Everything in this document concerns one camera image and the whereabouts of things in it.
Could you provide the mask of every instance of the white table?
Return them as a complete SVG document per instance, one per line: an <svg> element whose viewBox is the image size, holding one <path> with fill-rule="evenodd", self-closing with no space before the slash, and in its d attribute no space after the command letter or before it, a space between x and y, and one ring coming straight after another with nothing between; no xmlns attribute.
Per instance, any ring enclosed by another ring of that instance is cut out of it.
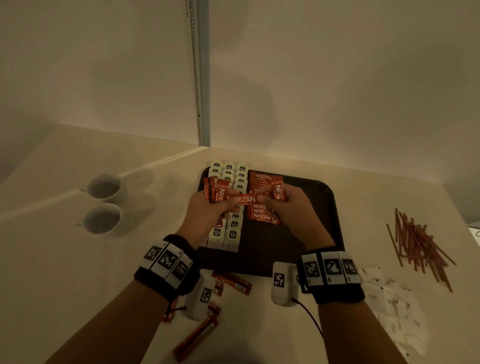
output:
<svg viewBox="0 0 480 364"><path fill-rule="evenodd" d="M480 249L442 186L216 148L131 135L58 127L0 186L0 362L40 363L131 279L155 237L175 231L190 194L213 159L321 180L336 198L345 248L360 267L379 265L411 288L426 312L431 340L413 363L473 363L480 357ZM77 191L105 171L125 176L131 232L116 240L73 223L95 205ZM401 268L385 223L398 207L422 224L457 262L447 268L455 293L431 273ZM324 362L324 345L301 307L270 299L270 279L246 276L250 296L226 286L214 300L220 325L187 362L236 357L266 363ZM310 296L300 295L317 316ZM144 363L172 361L171 350L197 323L177 315L161 324Z"/></svg>

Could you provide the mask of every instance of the black wristband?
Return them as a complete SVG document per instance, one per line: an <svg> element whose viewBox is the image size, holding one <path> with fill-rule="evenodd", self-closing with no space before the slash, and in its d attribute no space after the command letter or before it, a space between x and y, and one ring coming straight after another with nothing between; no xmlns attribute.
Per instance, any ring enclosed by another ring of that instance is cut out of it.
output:
<svg viewBox="0 0 480 364"><path fill-rule="evenodd" d="M159 246L154 245L144 257L144 263L134 274L134 279L162 295L172 302L179 295L186 295L193 291L200 278L199 258L195 249L186 239L179 235L168 235ZM175 249L179 256L172 254ZM182 260L189 261L187 266ZM165 277L160 276L158 268L163 270Z"/></svg>
<svg viewBox="0 0 480 364"><path fill-rule="evenodd" d="M332 284L329 283L330 278L327 276L325 267L323 265L321 253L324 252L338 252L338 248L336 246L331 246L323 249L315 249L312 251L308 251L305 254L316 255L317 262L310 262L309 264L314 264L314 266L317 267L318 271L316 271L315 273L316 277L317 279L321 277L323 284L313 284L312 277L307 277L305 270L306 267L302 258L297 261L297 270L302 292L311 293L315 298L315 302L317 302L317 304L325 304L330 302L357 303L363 301L365 299L365 295L363 293L362 287L360 286L360 278L358 277L356 268L353 265L353 261L351 259L348 259L350 263L347 267L345 267L344 262L341 262L342 259L340 259L340 257L337 257L337 261L339 264L338 268L341 269L345 280L343 284Z"/></svg>

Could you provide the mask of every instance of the black tray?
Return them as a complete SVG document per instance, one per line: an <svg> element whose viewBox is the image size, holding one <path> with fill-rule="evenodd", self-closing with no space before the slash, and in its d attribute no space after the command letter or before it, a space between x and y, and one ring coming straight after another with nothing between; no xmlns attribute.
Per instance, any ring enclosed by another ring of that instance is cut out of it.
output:
<svg viewBox="0 0 480 364"><path fill-rule="evenodd" d="M199 191L204 189L205 177L208 177L208 168L202 173ZM305 192L335 244L345 250L335 198L330 187L320 181L291 176L283 176L283 181L300 187ZM285 225L247 219L245 206L238 253L205 247L200 247L197 251L201 268L271 277L274 262L295 263L305 253L305 247Z"/></svg>

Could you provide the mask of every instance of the white cup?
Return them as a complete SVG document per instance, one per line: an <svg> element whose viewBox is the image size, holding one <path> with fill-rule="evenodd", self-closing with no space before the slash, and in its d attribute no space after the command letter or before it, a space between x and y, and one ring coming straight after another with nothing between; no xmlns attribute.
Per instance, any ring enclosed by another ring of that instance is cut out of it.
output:
<svg viewBox="0 0 480 364"><path fill-rule="evenodd" d="M103 173L93 178L87 186L79 188L80 191L92 196L99 202L120 203L127 198L127 186L117 174Z"/></svg>
<svg viewBox="0 0 480 364"><path fill-rule="evenodd" d="M92 208L83 220L75 223L75 226L83 227L91 234L113 236L119 231L122 222L121 208L107 202Z"/></svg>

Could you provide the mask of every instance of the person's left hand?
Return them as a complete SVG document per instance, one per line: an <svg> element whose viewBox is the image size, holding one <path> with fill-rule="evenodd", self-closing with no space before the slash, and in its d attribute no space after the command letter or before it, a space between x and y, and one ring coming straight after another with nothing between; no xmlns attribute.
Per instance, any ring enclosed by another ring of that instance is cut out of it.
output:
<svg viewBox="0 0 480 364"><path fill-rule="evenodd" d="M229 188L228 193L236 194L238 191ZM214 228L220 216L228 219L228 212L240 211L237 207L240 201L240 197L232 197L211 204L204 198L203 191L194 193L188 202L187 215L176 234L187 239L194 249L198 248L207 240L210 230Z"/></svg>

